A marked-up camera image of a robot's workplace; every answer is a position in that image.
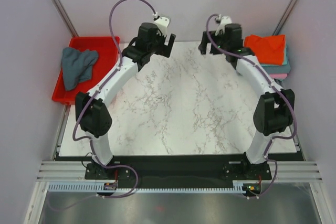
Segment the orange t shirt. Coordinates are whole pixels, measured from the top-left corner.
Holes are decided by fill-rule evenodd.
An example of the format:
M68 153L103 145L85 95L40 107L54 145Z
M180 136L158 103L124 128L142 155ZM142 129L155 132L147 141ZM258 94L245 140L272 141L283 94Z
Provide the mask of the orange t shirt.
M244 40L244 47L250 48L255 53L258 61L267 65L283 65L285 46L285 35L268 37L250 35Z

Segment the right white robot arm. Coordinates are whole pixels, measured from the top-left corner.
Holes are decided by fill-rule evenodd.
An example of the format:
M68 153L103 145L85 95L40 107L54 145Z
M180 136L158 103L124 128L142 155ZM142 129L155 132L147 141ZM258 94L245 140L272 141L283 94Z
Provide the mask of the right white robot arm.
M243 153L241 161L227 164L224 171L227 176L237 179L271 179L268 153L274 141L282 139L281 133L295 121L295 94L291 89L285 90L274 82L255 53L244 47L240 24L226 24L222 31L205 30L198 47L201 54L206 54L208 44L211 45L210 53L224 54L226 61L248 81L259 96L253 114L256 132L252 143Z

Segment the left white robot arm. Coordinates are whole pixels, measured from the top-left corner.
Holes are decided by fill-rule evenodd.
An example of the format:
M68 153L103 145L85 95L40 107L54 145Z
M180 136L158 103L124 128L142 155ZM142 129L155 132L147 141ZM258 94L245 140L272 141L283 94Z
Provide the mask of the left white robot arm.
M112 117L108 107L123 86L149 63L152 55L170 57L176 35L167 33L169 24L170 19L163 16L152 23L142 23L137 36L122 50L116 65L106 76L88 92L77 93L75 128L84 131L83 138L88 139L92 152L88 177L111 178L114 175L108 138Z

